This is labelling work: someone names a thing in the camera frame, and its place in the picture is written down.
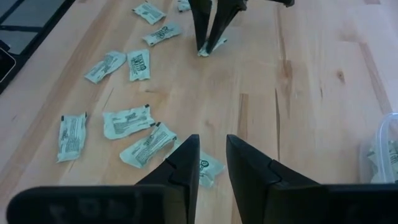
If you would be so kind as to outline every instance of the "wooden tabletop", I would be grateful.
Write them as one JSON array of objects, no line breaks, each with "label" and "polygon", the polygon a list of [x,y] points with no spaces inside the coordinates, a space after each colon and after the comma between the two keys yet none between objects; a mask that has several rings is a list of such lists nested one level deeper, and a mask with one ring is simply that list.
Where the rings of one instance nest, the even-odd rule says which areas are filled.
[{"label": "wooden tabletop", "polygon": [[[155,169],[119,153],[149,129],[110,141],[104,111],[151,105],[180,139],[226,163],[225,137],[237,134],[268,156],[321,183],[359,182],[359,145],[382,116],[398,110],[398,1],[299,0],[286,9],[250,0],[225,32],[228,42],[197,57],[191,12],[154,26],[132,13],[138,0],[76,0],[0,95],[0,209],[39,185],[135,184]],[[142,36],[163,23],[183,34],[148,47]],[[128,65],[95,85],[84,74],[106,52],[150,50],[151,79],[128,80]],[[60,117],[89,114],[81,157],[56,164]],[[200,187],[197,223],[239,223],[228,171]]]}]

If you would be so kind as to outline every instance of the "clear plastic container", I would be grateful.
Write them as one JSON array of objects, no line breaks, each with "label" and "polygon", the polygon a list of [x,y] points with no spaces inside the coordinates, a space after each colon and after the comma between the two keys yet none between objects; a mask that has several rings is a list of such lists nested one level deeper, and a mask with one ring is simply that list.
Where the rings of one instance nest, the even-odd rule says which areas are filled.
[{"label": "clear plastic container", "polygon": [[369,142],[361,145],[359,171],[362,183],[394,183],[396,175],[392,168],[397,164],[398,152],[391,152],[391,141],[398,140],[398,113],[391,113],[384,117],[376,135]]}]

